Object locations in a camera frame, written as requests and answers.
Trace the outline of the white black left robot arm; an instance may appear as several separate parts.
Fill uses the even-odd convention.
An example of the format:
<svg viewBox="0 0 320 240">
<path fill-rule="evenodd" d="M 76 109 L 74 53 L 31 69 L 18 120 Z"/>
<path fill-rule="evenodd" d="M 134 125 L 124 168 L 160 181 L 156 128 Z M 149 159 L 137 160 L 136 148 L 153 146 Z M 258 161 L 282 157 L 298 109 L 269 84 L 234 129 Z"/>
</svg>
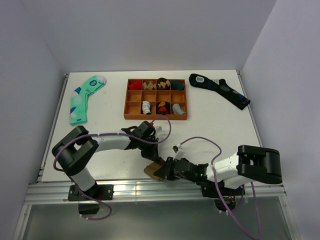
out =
<svg viewBox="0 0 320 240">
<path fill-rule="evenodd" d="M 107 150 L 140 150 L 144 159 L 163 166 L 165 161 L 158 154 L 156 128 L 143 121 L 138 126 L 122 128 L 118 132 L 90 133 L 84 126 L 77 126 L 51 150 L 55 163 L 79 188 L 86 200 L 96 199 L 102 192 L 87 164 L 96 152 Z"/>
</svg>

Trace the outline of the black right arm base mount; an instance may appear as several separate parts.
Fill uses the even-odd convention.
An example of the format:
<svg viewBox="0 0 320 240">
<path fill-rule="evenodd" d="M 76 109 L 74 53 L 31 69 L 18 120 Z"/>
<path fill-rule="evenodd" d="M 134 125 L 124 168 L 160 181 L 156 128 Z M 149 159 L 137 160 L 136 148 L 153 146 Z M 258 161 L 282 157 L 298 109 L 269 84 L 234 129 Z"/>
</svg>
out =
<svg viewBox="0 0 320 240">
<path fill-rule="evenodd" d="M 218 184 L 220 193 L 223 196 L 224 201 L 226 202 L 227 206 L 231 211 L 235 210 L 237 208 L 237 201 L 236 197 L 240 196 L 239 204 L 242 201 L 244 195 L 245 195 L 245 189 L 244 185 L 241 185 L 240 187 L 236 189 L 226 188 L 225 183 L 223 181 L 219 182 Z M 205 198 L 212 198 L 214 199 L 214 205 L 215 207 L 222 212 L 226 212 L 227 209 L 225 208 L 222 200 L 220 199 L 216 185 L 214 182 L 209 181 L 205 185 L 201 186 L 201 193 L 202 196 Z"/>
</svg>

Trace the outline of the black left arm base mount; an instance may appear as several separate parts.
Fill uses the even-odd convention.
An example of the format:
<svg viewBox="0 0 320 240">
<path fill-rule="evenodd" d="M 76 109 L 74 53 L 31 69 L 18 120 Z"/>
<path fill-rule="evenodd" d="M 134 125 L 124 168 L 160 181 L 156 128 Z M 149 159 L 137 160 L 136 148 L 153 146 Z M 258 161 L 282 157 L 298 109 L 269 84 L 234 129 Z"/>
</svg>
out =
<svg viewBox="0 0 320 240">
<path fill-rule="evenodd" d="M 69 188 L 68 202 L 78 202 L 78 213 L 82 218 L 97 221 L 108 218 L 112 214 L 111 206 L 105 201 L 113 199 L 114 186 L 112 184 L 95 184 L 84 191 L 75 184 Z M 103 208 L 108 210 L 105 216 L 96 217 Z"/>
</svg>

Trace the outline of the tan brown ribbed sock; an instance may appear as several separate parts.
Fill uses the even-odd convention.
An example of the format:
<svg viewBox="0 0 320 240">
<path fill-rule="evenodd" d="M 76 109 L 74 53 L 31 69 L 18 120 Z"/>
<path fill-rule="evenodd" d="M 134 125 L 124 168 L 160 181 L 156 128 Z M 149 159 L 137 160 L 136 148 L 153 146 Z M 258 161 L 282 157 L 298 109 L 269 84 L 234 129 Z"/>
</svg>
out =
<svg viewBox="0 0 320 240">
<path fill-rule="evenodd" d="M 148 175 L 150 178 L 152 178 L 153 180 L 160 182 L 160 181 L 163 181 L 164 179 L 161 178 L 161 177 L 155 176 L 154 173 L 155 173 L 157 170 L 159 170 L 161 167 L 162 167 L 162 166 L 159 165 L 158 163 L 152 162 L 151 164 L 147 165 L 147 166 L 144 168 L 143 172 L 144 172 L 146 175 Z"/>
</svg>

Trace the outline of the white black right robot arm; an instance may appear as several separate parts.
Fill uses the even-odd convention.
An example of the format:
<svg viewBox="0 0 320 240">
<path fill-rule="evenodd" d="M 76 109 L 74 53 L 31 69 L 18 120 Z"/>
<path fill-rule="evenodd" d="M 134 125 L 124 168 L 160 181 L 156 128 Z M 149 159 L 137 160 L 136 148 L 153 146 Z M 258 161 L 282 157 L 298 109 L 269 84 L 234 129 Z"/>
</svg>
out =
<svg viewBox="0 0 320 240">
<path fill-rule="evenodd" d="M 268 185 L 283 182 L 280 152 L 272 148 L 240 145 L 232 156 L 205 164 L 194 164 L 180 152 L 176 156 L 180 158 L 168 157 L 154 176 L 169 181 L 184 179 L 203 189 L 216 186 L 222 195 L 251 181 Z"/>
</svg>

